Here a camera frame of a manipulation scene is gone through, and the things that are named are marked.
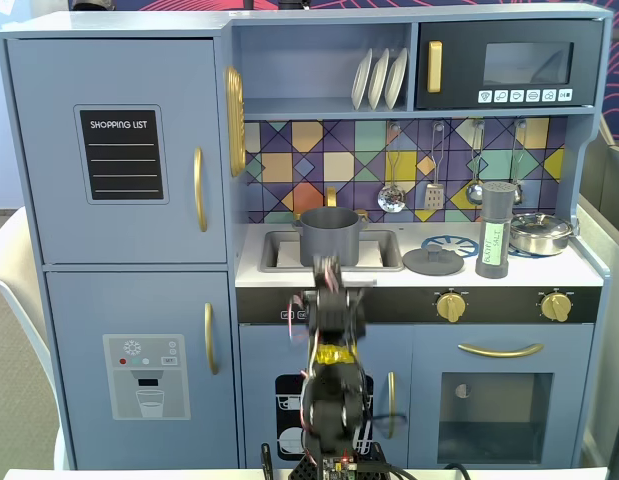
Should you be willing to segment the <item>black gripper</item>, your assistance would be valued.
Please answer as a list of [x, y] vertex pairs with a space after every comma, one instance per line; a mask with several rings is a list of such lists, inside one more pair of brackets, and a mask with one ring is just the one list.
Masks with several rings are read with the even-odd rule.
[[318, 334], [323, 343], [334, 345], [353, 345], [365, 337], [365, 291], [343, 288], [339, 258], [314, 256], [313, 277], [318, 289], [303, 292], [309, 336]]

